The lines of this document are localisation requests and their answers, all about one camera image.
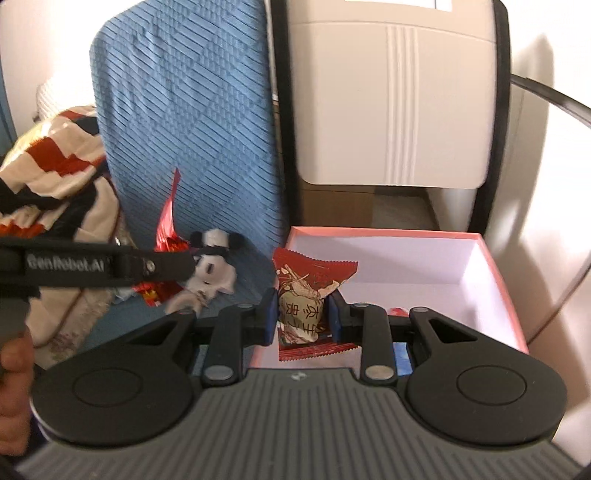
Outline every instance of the human hand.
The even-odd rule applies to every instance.
[[[5,370],[0,380],[0,455],[19,456],[27,450],[34,357],[28,329],[20,338],[7,342],[0,351],[0,363]]]

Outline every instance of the blue fabric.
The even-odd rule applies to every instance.
[[[152,248],[173,171],[175,227],[242,233],[236,294],[202,316],[257,303],[284,239],[263,0],[146,0],[109,20],[91,51],[100,133],[126,222]],[[141,300],[111,308],[86,347],[162,316]]]
[[[17,133],[12,122],[12,115],[6,97],[2,63],[0,62],[0,157],[3,157],[17,141]]]

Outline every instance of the candy wrapper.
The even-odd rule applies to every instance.
[[[357,272],[357,262],[314,260],[277,248],[273,263],[279,279],[279,360],[297,360],[356,348],[332,341],[324,299]]]
[[[189,242],[179,237],[174,230],[173,219],[173,203],[174,196],[177,193],[177,186],[181,180],[181,174],[176,169],[174,171],[173,187],[170,192],[170,197],[164,203],[158,228],[156,229],[156,252],[182,252],[189,250]],[[151,307],[157,307],[168,299],[174,297],[181,292],[183,288],[174,281],[167,282],[143,282],[134,287],[144,298],[145,302]]]

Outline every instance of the open box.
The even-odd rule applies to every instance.
[[[293,227],[286,247],[320,260],[358,262],[357,273],[339,289],[348,303],[373,303],[385,310],[429,307],[528,352],[503,279],[476,233]],[[398,358],[400,349],[396,350]],[[256,347],[251,366],[349,367],[357,371],[360,358],[358,348],[280,362],[275,334],[271,346]]]

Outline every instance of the snack package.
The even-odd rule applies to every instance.
[[[357,348],[332,341],[324,299],[357,272],[357,262],[314,260],[277,248],[273,263],[279,279],[279,360],[330,355]]]
[[[189,242],[179,237],[174,230],[173,203],[180,180],[181,174],[178,169],[175,169],[170,197],[164,203],[160,220],[158,221],[158,228],[156,229],[156,246],[154,247],[154,251],[156,252],[182,252],[189,250]],[[136,285],[134,290],[142,295],[148,305],[157,307],[183,291],[183,288],[175,281],[167,281],[157,283],[143,282]]]

